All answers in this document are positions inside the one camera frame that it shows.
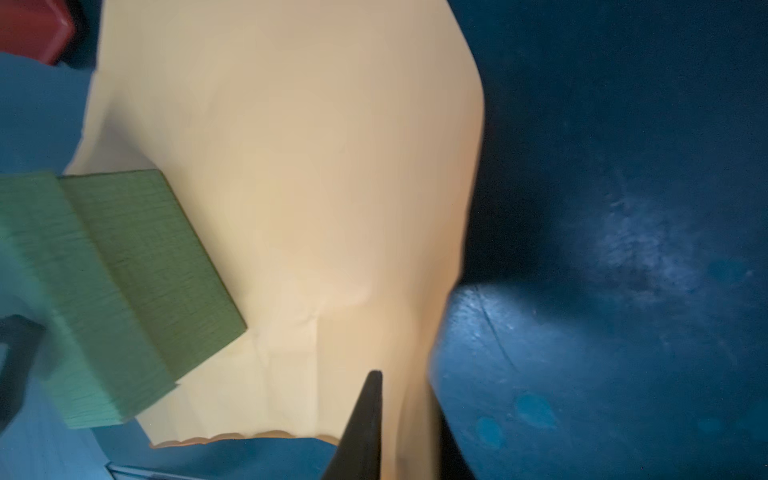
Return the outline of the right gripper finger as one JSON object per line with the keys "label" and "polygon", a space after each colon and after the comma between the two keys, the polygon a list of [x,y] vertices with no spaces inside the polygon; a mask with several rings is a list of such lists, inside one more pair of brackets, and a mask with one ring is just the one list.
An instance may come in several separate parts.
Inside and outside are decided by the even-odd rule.
{"label": "right gripper finger", "polygon": [[370,371],[322,480],[380,479],[382,387],[382,372]]}

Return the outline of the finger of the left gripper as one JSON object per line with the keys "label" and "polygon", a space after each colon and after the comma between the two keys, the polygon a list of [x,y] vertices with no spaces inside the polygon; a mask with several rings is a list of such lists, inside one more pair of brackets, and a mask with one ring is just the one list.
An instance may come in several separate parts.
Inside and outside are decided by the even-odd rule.
{"label": "finger of the left gripper", "polygon": [[34,366],[45,327],[21,315],[1,320],[1,431],[14,420],[24,403],[26,384]]}

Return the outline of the green gift box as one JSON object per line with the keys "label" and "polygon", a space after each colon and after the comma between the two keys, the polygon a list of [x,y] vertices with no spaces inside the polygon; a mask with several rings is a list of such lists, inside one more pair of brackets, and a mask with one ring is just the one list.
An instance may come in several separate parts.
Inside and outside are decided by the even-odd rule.
{"label": "green gift box", "polygon": [[46,331],[29,374],[72,429],[121,424],[246,329],[163,174],[1,179],[1,320]]}

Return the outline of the green table mat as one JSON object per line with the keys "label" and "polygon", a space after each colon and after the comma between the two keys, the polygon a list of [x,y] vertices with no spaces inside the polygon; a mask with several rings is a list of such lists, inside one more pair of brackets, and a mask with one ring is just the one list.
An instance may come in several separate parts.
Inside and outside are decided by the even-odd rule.
{"label": "green table mat", "polygon": [[[93,67],[2,55],[3,172],[71,174],[104,2]],[[445,2],[484,119],[434,479],[765,478],[766,3]],[[337,441],[160,448],[31,402],[9,479],[318,479]]]}

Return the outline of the red tape dispenser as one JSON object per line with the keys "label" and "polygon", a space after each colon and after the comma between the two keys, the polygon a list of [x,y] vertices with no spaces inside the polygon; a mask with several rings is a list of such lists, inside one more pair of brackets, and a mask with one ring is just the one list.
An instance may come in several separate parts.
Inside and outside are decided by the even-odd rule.
{"label": "red tape dispenser", "polygon": [[65,1],[1,0],[1,52],[54,65],[75,36]]}

